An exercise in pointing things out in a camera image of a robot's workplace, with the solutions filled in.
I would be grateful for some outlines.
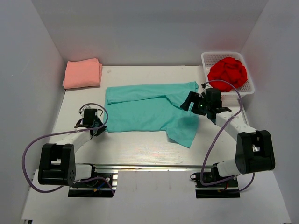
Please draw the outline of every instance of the blue wire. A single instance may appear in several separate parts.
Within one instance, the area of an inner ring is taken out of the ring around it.
[[[101,187],[105,185],[105,182],[103,182],[100,186],[97,187],[97,190],[99,190]]]

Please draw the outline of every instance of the white table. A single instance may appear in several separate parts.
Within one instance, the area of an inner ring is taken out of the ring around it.
[[[68,90],[53,132],[72,129],[78,109],[88,102],[104,105],[109,86],[204,82],[201,67],[104,66],[100,88]],[[200,117],[190,149],[168,141],[165,132],[104,133],[76,154],[77,163],[131,165],[201,165],[219,128]],[[50,142],[60,140],[53,137]],[[235,157],[236,142],[226,133],[216,143],[208,164]],[[30,189],[22,219],[50,223],[287,223],[290,222],[274,174],[262,172],[241,198],[196,199],[191,171],[119,171],[113,198],[68,198],[68,188],[50,194]],[[240,187],[251,175],[238,177]],[[51,186],[39,186],[50,189]]]

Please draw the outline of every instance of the plastic laundry basket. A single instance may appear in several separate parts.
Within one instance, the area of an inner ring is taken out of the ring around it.
[[[238,88],[240,95],[242,97],[254,93],[254,86],[251,80],[250,73],[247,69],[246,63],[242,57],[241,54],[237,52],[229,52],[229,51],[218,51],[218,52],[205,52],[201,54],[201,60],[202,60],[202,65],[204,67],[204,72],[205,72],[205,77],[206,81],[209,81],[207,75],[210,72],[210,69],[213,65],[215,65],[218,61],[220,61],[223,58],[226,57],[232,57],[236,60],[240,60],[242,62],[242,65],[245,66],[246,71],[247,71],[247,82]],[[222,92],[221,93],[221,99],[222,100],[234,100],[237,99],[238,95],[235,92],[235,90],[231,90],[230,92]]]

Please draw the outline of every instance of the folded cloth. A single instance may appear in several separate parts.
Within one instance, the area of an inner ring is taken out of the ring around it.
[[[170,139],[190,147],[199,117],[180,106],[190,91],[198,92],[198,87],[196,82],[109,87],[105,96],[109,114],[106,130],[166,131]]]
[[[102,64],[97,58],[79,62],[68,62],[63,86],[65,89],[99,86],[102,76]]]
[[[208,74],[209,81],[221,79],[239,88],[247,81],[247,72],[239,60],[226,57],[211,67]],[[230,92],[232,87],[223,82],[211,82],[211,86],[220,89],[221,92]]]

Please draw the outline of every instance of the green fabric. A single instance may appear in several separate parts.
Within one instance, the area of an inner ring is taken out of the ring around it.
[[[105,97],[107,131],[166,131],[170,139],[190,147],[199,118],[179,107],[198,87],[196,82],[109,87]]]

